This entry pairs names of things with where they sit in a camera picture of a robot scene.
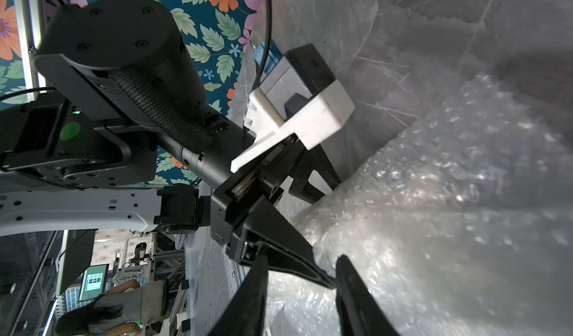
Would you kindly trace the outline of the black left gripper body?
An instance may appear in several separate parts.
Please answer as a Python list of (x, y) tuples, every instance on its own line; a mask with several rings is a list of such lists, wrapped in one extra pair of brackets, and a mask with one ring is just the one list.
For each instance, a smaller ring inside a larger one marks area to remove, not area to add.
[(301, 141), (288, 137), (241, 167), (213, 191), (210, 199), (210, 235), (223, 247), (229, 259), (242, 263), (243, 224), (259, 199), (276, 204), (286, 178), (300, 173), (298, 168), (311, 156)]

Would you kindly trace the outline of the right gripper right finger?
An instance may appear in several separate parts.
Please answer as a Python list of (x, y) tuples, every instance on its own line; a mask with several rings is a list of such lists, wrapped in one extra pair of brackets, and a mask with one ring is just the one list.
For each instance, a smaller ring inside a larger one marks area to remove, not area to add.
[(337, 259), (336, 283), (341, 335), (399, 336), (346, 255)]

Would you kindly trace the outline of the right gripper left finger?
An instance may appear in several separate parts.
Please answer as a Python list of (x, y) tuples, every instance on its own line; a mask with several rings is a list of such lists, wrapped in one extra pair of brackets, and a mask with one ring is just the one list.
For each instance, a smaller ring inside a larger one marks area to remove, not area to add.
[(256, 258), (245, 280), (209, 336), (261, 336), (267, 305), (269, 266), (265, 255)]

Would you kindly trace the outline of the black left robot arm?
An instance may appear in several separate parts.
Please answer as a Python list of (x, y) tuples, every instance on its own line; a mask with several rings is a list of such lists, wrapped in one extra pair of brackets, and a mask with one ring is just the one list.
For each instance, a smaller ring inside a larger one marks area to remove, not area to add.
[(260, 91), (238, 126), (210, 107), (174, 18), (152, 0), (58, 10), (34, 56), (52, 85), (1, 112), (1, 233), (112, 226), (190, 234), (208, 226), (230, 259), (326, 288), (334, 279), (276, 208), (340, 179), (321, 147), (352, 111), (311, 46), (286, 60), (308, 96), (285, 115)]

